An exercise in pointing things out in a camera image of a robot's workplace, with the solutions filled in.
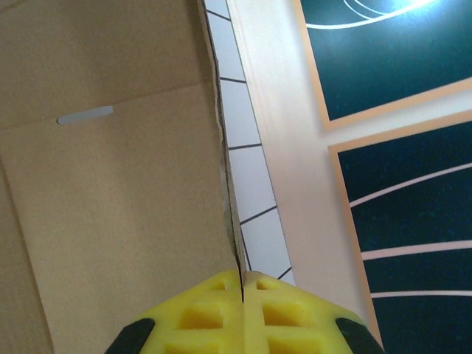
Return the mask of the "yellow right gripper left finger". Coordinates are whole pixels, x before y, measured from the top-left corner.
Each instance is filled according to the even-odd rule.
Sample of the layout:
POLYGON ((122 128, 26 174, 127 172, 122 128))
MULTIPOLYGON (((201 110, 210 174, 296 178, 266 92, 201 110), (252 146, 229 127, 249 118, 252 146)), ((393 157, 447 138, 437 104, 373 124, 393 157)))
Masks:
POLYGON ((141 313, 105 354, 243 354, 240 275, 222 271, 141 313))

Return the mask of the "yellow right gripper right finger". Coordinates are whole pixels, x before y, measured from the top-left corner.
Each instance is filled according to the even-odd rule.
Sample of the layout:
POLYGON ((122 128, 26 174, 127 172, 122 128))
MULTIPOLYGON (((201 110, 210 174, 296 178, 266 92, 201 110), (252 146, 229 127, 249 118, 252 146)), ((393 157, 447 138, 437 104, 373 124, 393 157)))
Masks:
POLYGON ((244 275, 244 354, 386 354, 352 311, 257 271, 244 275))

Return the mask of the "brown cardboard paper box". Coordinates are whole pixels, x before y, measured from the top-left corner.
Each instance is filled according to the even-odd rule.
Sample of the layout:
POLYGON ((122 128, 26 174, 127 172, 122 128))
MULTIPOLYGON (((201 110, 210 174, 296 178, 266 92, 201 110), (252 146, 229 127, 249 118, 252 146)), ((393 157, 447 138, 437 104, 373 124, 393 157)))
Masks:
POLYGON ((104 354, 240 270, 202 0, 0 0, 0 354, 104 354))

